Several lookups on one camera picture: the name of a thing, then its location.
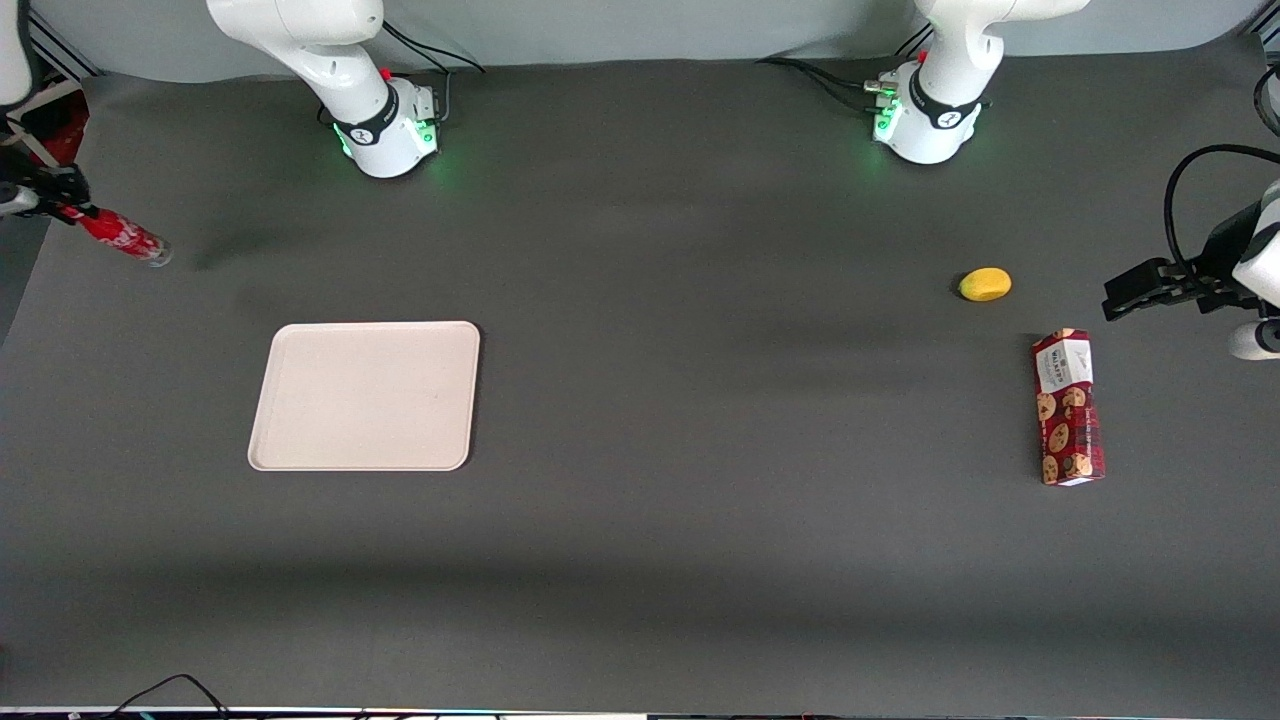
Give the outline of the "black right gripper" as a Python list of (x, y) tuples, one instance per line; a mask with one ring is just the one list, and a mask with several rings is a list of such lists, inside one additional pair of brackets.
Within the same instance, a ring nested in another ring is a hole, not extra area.
[(50, 167), (3, 160), (1, 213), (42, 213), (68, 225), (91, 227), (100, 210), (92, 204), (90, 183), (77, 164)]

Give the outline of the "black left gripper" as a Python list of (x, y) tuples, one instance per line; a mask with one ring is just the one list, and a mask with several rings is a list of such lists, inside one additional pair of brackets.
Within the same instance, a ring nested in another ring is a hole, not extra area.
[[(1233, 277), (1253, 238), (1261, 214), (1261, 201), (1254, 201), (1216, 225), (1199, 255), (1189, 260), (1198, 286), (1196, 306), (1201, 314), (1225, 307), (1263, 313), (1263, 302)], [(1126, 272), (1126, 275), (1103, 284), (1102, 313), (1106, 322), (1116, 322), (1137, 310), (1172, 306), (1193, 300), (1187, 287), (1193, 281), (1184, 266), (1164, 258), (1151, 258)]]

